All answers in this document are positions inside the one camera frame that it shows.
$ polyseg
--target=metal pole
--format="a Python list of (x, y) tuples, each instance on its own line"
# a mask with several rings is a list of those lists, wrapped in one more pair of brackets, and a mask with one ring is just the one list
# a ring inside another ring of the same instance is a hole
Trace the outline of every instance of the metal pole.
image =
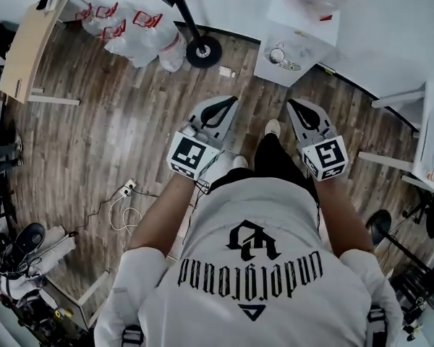
[(183, 19), (188, 26), (188, 28), (191, 31), (191, 34), (193, 36), (193, 39), (196, 40), (198, 44), (198, 48), (200, 49), (201, 53), (205, 53), (205, 47), (201, 43), (201, 35), (199, 31), (197, 30), (195, 21), (193, 20), (193, 17), (190, 13), (190, 10), (188, 9), (187, 2), (185, 0), (174, 0), (174, 3), (176, 4), (177, 8), (179, 8), (180, 13), (183, 16)]
[(426, 264), (424, 264), (418, 257), (416, 257), (413, 253), (411, 253), (407, 248), (401, 245), (397, 240), (395, 240), (395, 238), (392, 235), (389, 235), (384, 230), (382, 230), (379, 225), (377, 225), (376, 228), (386, 239), (388, 239), (394, 246), (396, 246), (403, 253), (405, 253), (405, 255), (408, 256), (409, 259), (411, 259), (418, 266), (420, 266), (426, 273), (430, 270), (430, 268), (426, 266)]

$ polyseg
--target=black tripod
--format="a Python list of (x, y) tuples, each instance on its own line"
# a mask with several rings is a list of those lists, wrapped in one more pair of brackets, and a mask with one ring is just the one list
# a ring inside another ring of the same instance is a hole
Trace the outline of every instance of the black tripod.
[(185, 0), (162, 0), (171, 7), (176, 4), (179, 8), (183, 19), (190, 29), (193, 41), (188, 44), (187, 47), (187, 60), (188, 62), (197, 68), (209, 68), (217, 62), (222, 57), (222, 47), (220, 43), (210, 36), (201, 36), (197, 30), (195, 21), (188, 9)]

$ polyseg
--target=white cube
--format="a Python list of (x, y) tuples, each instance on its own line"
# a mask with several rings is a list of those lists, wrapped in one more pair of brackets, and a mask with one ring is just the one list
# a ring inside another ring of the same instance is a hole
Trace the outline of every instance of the white cube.
[(342, 174), (349, 162), (342, 136), (302, 148), (302, 161), (318, 181)]
[(167, 155), (167, 164), (171, 170), (196, 181), (221, 152), (194, 137), (176, 132)]

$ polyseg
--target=foot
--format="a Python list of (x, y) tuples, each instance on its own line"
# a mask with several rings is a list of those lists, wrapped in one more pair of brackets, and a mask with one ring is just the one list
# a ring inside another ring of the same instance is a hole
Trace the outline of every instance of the foot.
[(237, 155), (235, 159), (233, 160), (233, 166), (232, 168), (248, 168), (249, 164), (247, 163), (247, 160), (242, 155)]
[(276, 119), (271, 119), (267, 126), (265, 126), (265, 135), (275, 134), (277, 138), (280, 137), (281, 127), (280, 123)]
[(16, 133), (16, 137), (14, 137), (14, 144), (16, 145), (16, 150), (22, 152), (22, 139), (18, 133)]

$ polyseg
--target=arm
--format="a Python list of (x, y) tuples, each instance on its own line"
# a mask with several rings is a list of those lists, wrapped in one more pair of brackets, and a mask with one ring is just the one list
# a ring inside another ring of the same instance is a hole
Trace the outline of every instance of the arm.
[(193, 180), (174, 174), (133, 232), (128, 249), (150, 247), (166, 256), (174, 244), (194, 190)]
[(337, 178), (314, 182), (334, 254), (340, 257), (350, 249), (373, 253), (371, 237), (344, 185)]

